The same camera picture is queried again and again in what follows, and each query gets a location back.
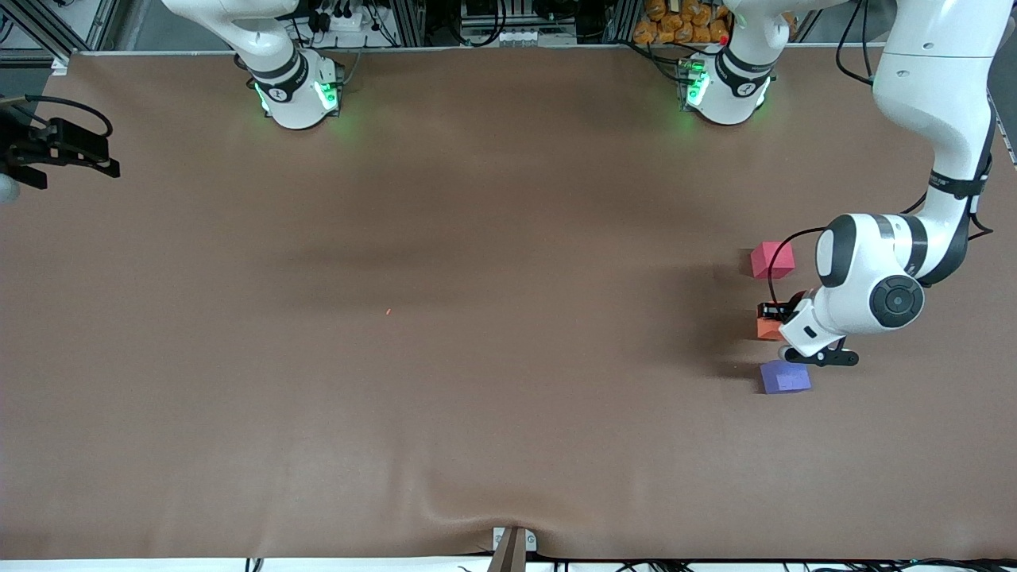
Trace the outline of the pile of orange objects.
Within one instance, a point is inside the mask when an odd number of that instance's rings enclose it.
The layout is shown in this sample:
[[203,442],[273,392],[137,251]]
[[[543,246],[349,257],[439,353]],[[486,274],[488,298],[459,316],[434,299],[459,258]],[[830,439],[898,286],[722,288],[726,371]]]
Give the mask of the pile of orange objects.
[[725,44],[733,14],[714,0],[643,0],[632,32],[635,44]]

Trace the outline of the white power strip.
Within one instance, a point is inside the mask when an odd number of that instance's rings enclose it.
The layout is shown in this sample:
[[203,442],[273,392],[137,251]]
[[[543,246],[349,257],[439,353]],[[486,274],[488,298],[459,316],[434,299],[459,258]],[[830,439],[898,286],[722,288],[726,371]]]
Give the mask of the white power strip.
[[364,18],[363,12],[357,10],[338,14],[317,11],[309,18],[308,25],[313,33],[359,33],[363,28]]

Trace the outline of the red foam block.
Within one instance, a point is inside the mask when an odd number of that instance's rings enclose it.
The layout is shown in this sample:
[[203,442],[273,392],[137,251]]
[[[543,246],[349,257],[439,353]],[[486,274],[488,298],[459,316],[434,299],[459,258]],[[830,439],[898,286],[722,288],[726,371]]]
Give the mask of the red foam block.
[[755,279],[778,280],[795,271],[795,255],[789,244],[761,242],[749,254],[749,267]]

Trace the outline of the metal table edge bracket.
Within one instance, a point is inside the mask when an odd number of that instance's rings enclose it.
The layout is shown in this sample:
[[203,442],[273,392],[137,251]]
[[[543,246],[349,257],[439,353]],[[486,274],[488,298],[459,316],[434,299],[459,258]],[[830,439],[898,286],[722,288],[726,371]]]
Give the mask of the metal table edge bracket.
[[537,549],[537,535],[530,529],[494,528],[493,557],[486,572],[526,572],[529,556]]

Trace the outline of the purple foam block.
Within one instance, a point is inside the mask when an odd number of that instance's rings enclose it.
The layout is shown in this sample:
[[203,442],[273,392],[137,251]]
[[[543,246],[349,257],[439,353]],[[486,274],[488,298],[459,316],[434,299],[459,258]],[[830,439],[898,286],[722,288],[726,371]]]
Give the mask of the purple foam block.
[[811,389],[809,366],[788,361],[770,361],[760,365],[764,394],[802,393]]

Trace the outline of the large table cover mat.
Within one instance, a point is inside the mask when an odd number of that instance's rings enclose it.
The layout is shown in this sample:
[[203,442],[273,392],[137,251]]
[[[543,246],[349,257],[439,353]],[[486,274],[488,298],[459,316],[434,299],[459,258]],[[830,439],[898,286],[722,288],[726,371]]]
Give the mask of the large table cover mat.
[[[0,206],[0,558],[1017,558],[1017,171],[854,367],[768,396],[778,242],[925,191],[827,48],[742,126],[629,48],[365,55],[338,118],[230,56],[81,56],[122,176]],[[385,314],[392,308],[391,314]]]

